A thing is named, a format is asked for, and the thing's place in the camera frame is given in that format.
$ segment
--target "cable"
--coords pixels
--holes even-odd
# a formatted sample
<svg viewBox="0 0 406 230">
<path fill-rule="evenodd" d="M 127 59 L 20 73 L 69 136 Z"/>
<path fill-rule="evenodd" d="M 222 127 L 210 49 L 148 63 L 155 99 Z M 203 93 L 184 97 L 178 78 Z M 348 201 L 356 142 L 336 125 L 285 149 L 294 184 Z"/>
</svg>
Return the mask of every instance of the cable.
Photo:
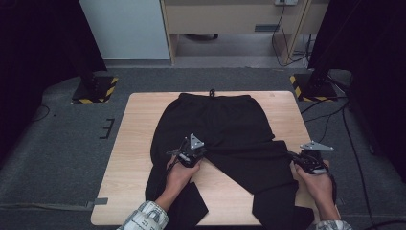
<svg viewBox="0 0 406 230">
<path fill-rule="evenodd" d="M 344 94 L 347 94 L 347 92 L 350 90 L 350 87 L 351 87 L 351 85 L 352 85 L 352 79 L 353 79 L 352 73 L 351 73 L 351 75 L 350 75 L 350 85 L 345 85 L 345 84 L 339 82 L 338 80 L 335 80 L 335 79 L 331 76 L 330 71 L 331 71 L 331 70 L 328 70 L 327 79 L 328 79 L 332 84 L 334 84 L 341 92 L 343 92 Z"/>
<path fill-rule="evenodd" d="M 322 138 L 319 140 L 319 143 L 322 143 L 323 139 L 325 139 L 326 133 L 327 133 L 327 126 L 328 126 L 328 121 L 331 118 L 332 115 L 329 115 L 326 121 L 326 125 L 325 125 L 325 132 L 323 133 Z"/>
<path fill-rule="evenodd" d="M 283 30 L 284 6 L 285 6 L 285 4 L 284 4 L 284 2 L 282 1 L 282 4 L 281 4 L 281 17 L 280 17 L 280 19 L 279 19 L 279 21 L 278 21 L 277 27 L 275 27 L 275 30 L 274 30 L 274 32 L 272 33 L 272 39 L 271 39 L 272 48 L 274 49 L 275 54 L 277 54 L 278 52 L 277 52 L 277 49 L 275 48 L 275 32 L 277 31 L 277 29 L 278 29 L 279 27 L 281 27 L 282 34 L 283 34 L 283 39 L 284 39 L 284 42 L 285 42 L 285 44 L 286 44 L 287 57 L 292 61 L 292 62 L 287 63 L 287 64 L 281 64 L 281 62 L 280 62 L 280 60 L 279 60 L 279 58 L 278 58 L 278 55 L 277 55 L 278 64 L 279 64 L 280 66 L 282 66 L 282 67 L 286 67 L 286 66 L 288 66 L 288 65 L 290 65 L 290 64 L 292 64 L 292 63 L 294 63 L 294 62 L 297 62 L 297 61 L 299 61 L 299 60 L 301 60 L 301 59 L 303 58 L 303 57 L 300 57 L 299 59 L 292 59 L 292 58 L 289 56 L 289 47 L 288 47 L 288 45 L 287 45 L 286 34 L 284 33 L 284 30 Z"/>
<path fill-rule="evenodd" d="M 311 34 L 308 35 L 308 41 L 307 41 L 307 45 L 305 47 L 305 59 L 307 60 L 308 63 L 308 50 L 310 49 L 310 42 L 311 42 Z"/>
<path fill-rule="evenodd" d="M 168 174 L 170 173 L 170 171 L 172 170 L 173 166 L 175 166 L 176 163 L 179 163 L 180 161 L 178 160 L 178 158 L 175 158 L 173 160 L 173 162 L 169 165 L 169 167 L 167 168 L 167 172 L 166 172 L 166 176 L 168 176 Z"/>
<path fill-rule="evenodd" d="M 309 107 L 306 108 L 305 110 L 303 110 L 303 111 L 301 112 L 301 114 L 306 113 L 310 108 L 312 108 L 313 106 L 315 106 L 315 105 L 317 105 L 317 104 L 320 104 L 320 103 L 322 103 L 322 102 L 329 101 L 329 100 L 331 100 L 331 99 L 344 99 L 344 98 L 346 98 L 346 97 L 332 97 L 332 98 L 322 99 L 322 100 L 318 101 L 317 103 L 312 104 L 311 106 L 309 106 Z"/>
<path fill-rule="evenodd" d="M 346 107 L 347 104 L 349 104 L 349 101 L 346 101 L 346 103 L 344 103 L 344 105 L 342 105 L 339 109 L 337 109 L 336 111 L 334 111 L 334 112 L 332 112 L 330 114 L 322 115 L 322 116 L 319 116 L 319 117 L 316 117 L 316 118 L 312 118 L 312 119 L 306 120 L 305 122 L 312 122 L 312 121 L 315 121 L 315 120 L 320 119 L 320 118 L 324 118 L 324 117 L 327 117 L 327 116 L 332 116 L 334 114 L 337 114 L 341 110 L 344 110 L 344 107 Z"/>
<path fill-rule="evenodd" d="M 369 198 L 368 198 L 367 186 L 365 185 L 364 174 L 363 174 L 363 172 L 362 172 L 361 163 L 360 163 L 360 161 L 359 161 L 358 153 L 356 152 L 354 143 L 353 143 L 353 141 L 352 141 L 352 137 L 351 137 L 351 134 L 350 134 L 349 126 L 347 125 L 345 109 L 343 109 L 342 115 L 343 115 L 344 126 L 345 126 L 345 128 L 346 128 L 347 135 L 349 136 L 349 139 L 350 139 L 350 144 L 351 144 L 351 147 L 352 147 L 352 152 L 354 153 L 355 161 L 356 161 L 356 164 L 357 164 L 357 166 L 358 166 L 359 175 L 361 176 L 362 190 L 363 190 L 363 193 L 364 193 L 365 202 L 366 202 L 366 204 L 367 204 L 368 214 L 370 215 L 370 220 L 371 220 L 372 226 L 375 226 L 375 222 L 374 222 L 373 217 L 372 217 L 372 211 L 371 211 L 370 200 L 369 200 Z"/>
<path fill-rule="evenodd" d="M 302 66 L 303 66 L 305 69 L 307 69 L 307 67 L 308 67 L 308 60 L 306 60 L 306 58 L 305 58 L 305 53 L 304 53 L 304 58 L 302 58 Z"/>
<path fill-rule="evenodd" d="M 44 116 L 42 116 L 41 118 L 32 120 L 31 122 L 39 122 L 39 121 L 41 121 L 42 119 L 46 118 L 46 117 L 50 114 L 50 111 L 51 111 L 50 107 L 48 107 L 48 106 L 45 105 L 45 104 L 42 104 L 40 107 L 45 107 L 45 108 L 47 109 L 47 113 L 46 113 Z"/>
</svg>

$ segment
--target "handheld controller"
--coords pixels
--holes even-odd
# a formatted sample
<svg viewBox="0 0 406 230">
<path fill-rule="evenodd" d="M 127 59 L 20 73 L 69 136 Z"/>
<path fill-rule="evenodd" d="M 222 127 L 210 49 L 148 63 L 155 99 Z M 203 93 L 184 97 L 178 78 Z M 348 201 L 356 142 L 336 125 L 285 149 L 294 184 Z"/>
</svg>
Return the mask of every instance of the handheld controller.
<svg viewBox="0 0 406 230">
<path fill-rule="evenodd" d="M 329 171 L 328 165 L 323 162 L 320 151 L 312 147 L 307 148 L 304 146 L 304 149 L 301 151 L 300 154 L 292 151 L 289 151 L 288 154 L 291 157 L 293 163 L 298 164 L 300 167 L 302 167 L 302 169 L 306 173 L 315 175 L 321 173 L 328 174 L 332 184 L 332 200 L 335 204 L 335 201 L 337 199 L 337 184 L 335 182 L 334 176 Z"/>
<path fill-rule="evenodd" d="M 327 173 L 327 167 L 323 162 L 321 153 L 317 150 L 303 149 L 300 154 L 289 151 L 293 162 L 298 164 L 309 174 Z"/>
<path fill-rule="evenodd" d="M 187 168 L 193 168 L 194 165 L 203 158 L 207 150 L 204 148 L 204 142 L 191 134 L 191 138 L 185 137 L 180 148 L 174 151 L 169 151 L 167 154 L 176 155 L 182 165 Z"/>
</svg>

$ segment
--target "black pants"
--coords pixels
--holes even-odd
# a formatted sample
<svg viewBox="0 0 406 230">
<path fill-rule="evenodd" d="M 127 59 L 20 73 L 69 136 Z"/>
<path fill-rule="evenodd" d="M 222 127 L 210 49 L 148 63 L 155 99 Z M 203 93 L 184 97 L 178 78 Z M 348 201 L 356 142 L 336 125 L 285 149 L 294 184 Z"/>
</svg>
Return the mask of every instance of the black pants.
<svg viewBox="0 0 406 230">
<path fill-rule="evenodd" d="M 255 195 L 253 214 L 263 226 L 293 229 L 298 185 L 290 171 L 286 145 L 272 140 L 275 135 L 265 113 L 249 95 L 209 97 L 182 93 L 169 104 L 152 140 L 153 168 L 146 199 L 155 200 L 163 192 L 170 159 L 166 152 L 178 149 L 191 133 L 205 143 L 208 160 Z M 188 185 L 169 210 L 167 228 L 189 229 L 206 212 L 197 189 Z"/>
</svg>

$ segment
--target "patterned sleeve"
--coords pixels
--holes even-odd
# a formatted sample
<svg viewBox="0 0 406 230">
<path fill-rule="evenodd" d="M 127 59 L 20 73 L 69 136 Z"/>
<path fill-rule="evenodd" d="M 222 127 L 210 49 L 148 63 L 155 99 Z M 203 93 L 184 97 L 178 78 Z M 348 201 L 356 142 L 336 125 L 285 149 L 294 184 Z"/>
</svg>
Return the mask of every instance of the patterned sleeve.
<svg viewBox="0 0 406 230">
<path fill-rule="evenodd" d="M 167 213 L 158 204 L 146 201 L 117 230 L 162 230 L 168 221 Z"/>
<path fill-rule="evenodd" d="M 316 230 L 352 230 L 352 227 L 345 221 L 326 220 L 317 224 Z"/>
</svg>

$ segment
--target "black curtain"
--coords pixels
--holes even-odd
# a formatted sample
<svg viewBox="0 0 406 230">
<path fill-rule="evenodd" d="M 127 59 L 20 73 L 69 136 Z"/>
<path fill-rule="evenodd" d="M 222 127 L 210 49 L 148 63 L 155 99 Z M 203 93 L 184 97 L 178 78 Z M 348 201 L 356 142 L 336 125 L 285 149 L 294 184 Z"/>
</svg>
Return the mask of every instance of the black curtain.
<svg viewBox="0 0 406 230">
<path fill-rule="evenodd" d="M 405 9 L 402 0 L 331 0 L 309 68 L 352 72 L 350 102 L 372 153 L 387 156 L 406 182 Z"/>
<path fill-rule="evenodd" d="M 40 106 L 43 91 L 78 75 L 62 47 L 61 30 L 90 70 L 106 70 L 78 0 L 0 0 L 0 163 Z"/>
</svg>

